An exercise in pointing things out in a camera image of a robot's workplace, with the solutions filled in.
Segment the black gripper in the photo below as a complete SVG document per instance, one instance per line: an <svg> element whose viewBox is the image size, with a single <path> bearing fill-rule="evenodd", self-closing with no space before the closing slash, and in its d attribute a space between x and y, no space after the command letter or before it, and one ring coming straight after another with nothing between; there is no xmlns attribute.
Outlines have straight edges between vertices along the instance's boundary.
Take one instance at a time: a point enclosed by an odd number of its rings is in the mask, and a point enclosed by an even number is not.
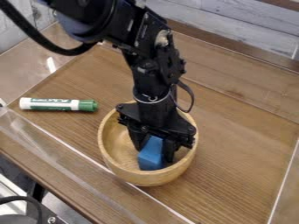
<svg viewBox="0 0 299 224"><path fill-rule="evenodd" d="M163 158L167 163L174 161L180 146L192 147L196 128L179 113L170 97L154 103L120 103L116 105L116 112L118 121L127 126L138 151L146 146L151 135L163 139Z"/></svg>

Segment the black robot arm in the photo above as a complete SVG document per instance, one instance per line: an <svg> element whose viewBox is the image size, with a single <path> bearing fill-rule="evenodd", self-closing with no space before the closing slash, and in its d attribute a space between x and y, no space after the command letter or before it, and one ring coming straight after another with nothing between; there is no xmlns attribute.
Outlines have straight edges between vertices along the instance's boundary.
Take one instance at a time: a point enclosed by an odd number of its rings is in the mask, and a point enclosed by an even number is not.
<svg viewBox="0 0 299 224"><path fill-rule="evenodd" d="M66 32L86 44L106 40L123 53L132 71L131 103L116 106L118 122L128 130L138 150L152 137L162 139L163 159L194 145L196 128L182 117L178 89L186 60L174 43L167 21L136 0L38 0L58 11Z"/></svg>

